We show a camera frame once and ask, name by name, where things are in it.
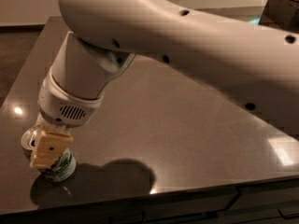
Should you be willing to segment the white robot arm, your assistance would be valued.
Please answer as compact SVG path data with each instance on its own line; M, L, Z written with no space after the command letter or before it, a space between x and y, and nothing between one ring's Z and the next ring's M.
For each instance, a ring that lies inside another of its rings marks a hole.
M207 84L292 137L299 134L298 36L167 0L59 0L69 32L38 98L32 166L51 167L136 54Z

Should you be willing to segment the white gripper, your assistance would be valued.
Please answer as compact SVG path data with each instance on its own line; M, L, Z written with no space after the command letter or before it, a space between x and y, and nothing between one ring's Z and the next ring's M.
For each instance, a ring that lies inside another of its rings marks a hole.
M73 128L88 123L102 100L102 97L84 100L68 94L59 87L52 70L49 70L38 94L40 114L37 115L36 126L39 130L30 166L49 169L73 143L73 136L66 126ZM45 125L45 120L55 125Z

